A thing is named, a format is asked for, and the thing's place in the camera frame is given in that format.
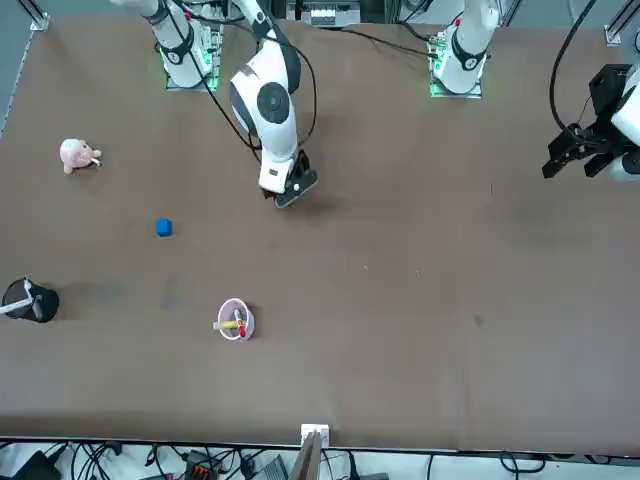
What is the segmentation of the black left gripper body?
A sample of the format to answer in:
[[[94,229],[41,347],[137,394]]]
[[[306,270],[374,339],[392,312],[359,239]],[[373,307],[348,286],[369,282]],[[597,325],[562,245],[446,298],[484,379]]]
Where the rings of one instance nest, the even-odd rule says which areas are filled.
[[[595,120],[588,127],[571,124],[576,136],[582,140],[572,140],[572,155],[589,156],[594,153],[633,150],[632,142],[612,123],[624,96],[626,81],[633,72],[631,64],[606,64],[589,82]]]

